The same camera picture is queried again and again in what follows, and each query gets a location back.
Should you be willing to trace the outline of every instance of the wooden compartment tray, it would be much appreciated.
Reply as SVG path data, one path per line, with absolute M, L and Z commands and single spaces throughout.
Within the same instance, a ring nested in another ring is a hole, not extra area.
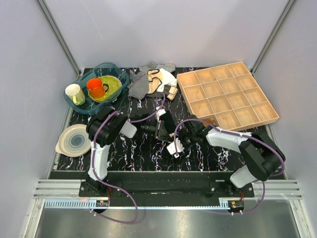
M 177 75 L 191 114 L 229 130 L 276 122 L 278 114 L 243 62 Z

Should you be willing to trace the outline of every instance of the green plate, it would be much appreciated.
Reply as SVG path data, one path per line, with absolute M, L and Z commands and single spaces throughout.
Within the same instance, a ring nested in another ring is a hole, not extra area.
M 99 98 L 95 98 L 93 97 L 90 92 L 88 91 L 88 96 L 94 100 L 97 103 L 101 103 L 103 102 L 105 99 L 107 99 L 111 94 L 113 94 L 115 91 L 117 91 L 121 86 L 122 83 L 119 79 L 117 79 L 116 77 L 113 76 L 102 76 L 102 77 L 98 77 L 99 79 L 101 79 L 103 84 L 107 84 L 109 85 L 109 90 L 106 91 L 106 93 Z

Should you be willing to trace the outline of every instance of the teal basket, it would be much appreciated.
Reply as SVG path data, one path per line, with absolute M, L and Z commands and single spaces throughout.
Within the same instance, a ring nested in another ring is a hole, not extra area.
M 101 103 L 97 103 L 88 96 L 86 84 L 89 79 L 98 78 L 98 77 L 107 76 L 107 75 L 114 76 L 117 79 L 119 79 L 121 81 L 122 86 L 119 89 L 117 89 L 113 94 L 111 94 L 106 100 L 104 100 Z M 120 68 L 118 68 L 115 64 L 102 63 L 102 64 L 99 64 L 97 67 L 91 69 L 89 72 L 85 73 L 83 76 L 78 78 L 75 82 L 73 82 L 78 84 L 82 88 L 86 98 L 86 101 L 84 104 L 76 106 L 73 103 L 73 101 L 65 94 L 65 92 L 64 92 L 64 98 L 74 111 L 80 114 L 89 114 L 93 116 L 93 115 L 96 115 L 98 112 L 100 112 L 102 109 L 104 109 L 106 106 L 108 106 L 121 93 L 123 93 L 126 87 L 128 86 L 129 81 L 130 81 L 129 75 L 125 71 L 122 71 Z

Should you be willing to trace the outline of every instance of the white mug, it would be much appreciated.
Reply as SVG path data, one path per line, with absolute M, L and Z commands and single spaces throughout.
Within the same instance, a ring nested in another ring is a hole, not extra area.
M 76 106 L 82 105 L 86 100 L 85 94 L 78 84 L 69 85 L 65 89 L 65 93 Z

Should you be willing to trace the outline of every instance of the mug handle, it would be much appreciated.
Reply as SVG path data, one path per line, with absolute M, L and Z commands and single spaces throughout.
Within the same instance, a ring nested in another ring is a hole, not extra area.
M 74 104 L 77 104 L 77 100 L 76 100 L 75 96 L 73 96 L 73 102 L 74 102 Z

